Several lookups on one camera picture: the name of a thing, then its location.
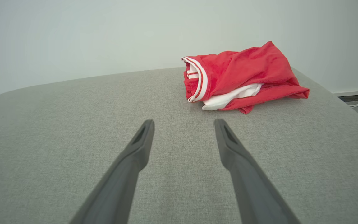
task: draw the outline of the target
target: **baseboard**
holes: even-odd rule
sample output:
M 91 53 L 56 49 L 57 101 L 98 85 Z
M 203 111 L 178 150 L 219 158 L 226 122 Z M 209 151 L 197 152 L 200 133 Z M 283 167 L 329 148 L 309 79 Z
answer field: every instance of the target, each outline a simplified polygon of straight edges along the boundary
M 358 91 L 353 92 L 333 92 L 335 96 L 355 96 L 358 95 Z

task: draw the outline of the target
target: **gray mattress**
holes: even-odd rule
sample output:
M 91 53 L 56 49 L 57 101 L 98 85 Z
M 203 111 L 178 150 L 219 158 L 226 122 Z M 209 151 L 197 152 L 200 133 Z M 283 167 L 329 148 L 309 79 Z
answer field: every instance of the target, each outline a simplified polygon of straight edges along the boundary
M 294 70 L 309 99 L 239 111 L 186 101 L 184 68 L 0 95 L 0 224 L 68 223 L 145 119 L 155 120 L 129 223 L 240 223 L 213 121 L 225 119 L 302 223 L 358 223 L 358 114 Z

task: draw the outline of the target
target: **folded clothing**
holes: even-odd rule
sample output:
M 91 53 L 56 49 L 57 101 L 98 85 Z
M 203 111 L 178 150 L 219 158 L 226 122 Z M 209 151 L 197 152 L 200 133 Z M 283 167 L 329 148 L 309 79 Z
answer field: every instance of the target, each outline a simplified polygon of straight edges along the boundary
M 238 109 L 247 114 L 256 104 L 283 97 L 308 98 L 287 58 L 269 41 L 244 51 L 183 57 L 189 102 L 204 110 Z

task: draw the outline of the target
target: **crumpled red garment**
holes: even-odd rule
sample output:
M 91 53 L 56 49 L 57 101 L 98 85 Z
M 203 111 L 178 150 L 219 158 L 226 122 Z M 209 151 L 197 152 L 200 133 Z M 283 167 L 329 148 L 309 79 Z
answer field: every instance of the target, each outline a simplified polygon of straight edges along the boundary
M 271 41 L 240 52 L 224 51 L 182 60 L 186 63 L 184 82 L 189 102 L 205 101 L 253 83 L 263 83 L 255 96 L 233 99 L 220 110 L 238 109 L 247 114 L 256 104 L 283 97 L 309 96 L 309 89 L 299 86 L 287 58 Z M 191 74 L 199 77 L 188 78 Z

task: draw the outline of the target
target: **white wall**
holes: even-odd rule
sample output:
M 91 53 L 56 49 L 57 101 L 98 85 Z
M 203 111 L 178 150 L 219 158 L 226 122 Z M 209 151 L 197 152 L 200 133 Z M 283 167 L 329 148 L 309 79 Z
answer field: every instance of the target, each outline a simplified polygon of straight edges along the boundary
M 328 90 L 358 91 L 356 0 L 0 0 L 0 94 L 269 40 Z

